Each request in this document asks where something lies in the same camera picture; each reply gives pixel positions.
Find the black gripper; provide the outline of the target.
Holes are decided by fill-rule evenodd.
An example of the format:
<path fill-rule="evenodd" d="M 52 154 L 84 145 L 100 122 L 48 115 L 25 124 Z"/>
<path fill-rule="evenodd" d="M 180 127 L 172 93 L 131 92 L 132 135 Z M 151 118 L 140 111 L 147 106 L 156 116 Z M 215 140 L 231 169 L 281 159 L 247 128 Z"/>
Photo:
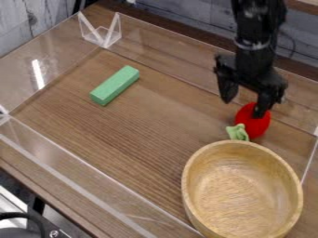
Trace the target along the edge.
<path fill-rule="evenodd" d="M 214 73 L 218 76 L 221 99 L 226 104 L 238 95 L 239 86 L 257 92 L 254 119 L 261 119 L 274 104 L 282 101 L 289 83 L 273 66 L 257 71 L 257 64 L 237 60 L 234 55 L 219 54 L 215 57 Z"/>

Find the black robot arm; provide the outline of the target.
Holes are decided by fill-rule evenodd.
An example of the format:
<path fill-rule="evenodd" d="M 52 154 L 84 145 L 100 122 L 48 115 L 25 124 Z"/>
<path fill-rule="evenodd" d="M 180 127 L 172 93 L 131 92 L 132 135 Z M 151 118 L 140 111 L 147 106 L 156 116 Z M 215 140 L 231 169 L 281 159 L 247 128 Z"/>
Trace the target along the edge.
<path fill-rule="evenodd" d="M 283 0 L 231 0 L 231 8 L 238 25 L 237 51 L 234 55 L 219 54 L 214 67 L 221 99 L 229 103 L 241 86 L 253 90 L 257 93 L 253 117 L 261 119 L 282 102 L 289 87 L 274 68 L 277 38 L 287 7 Z"/>

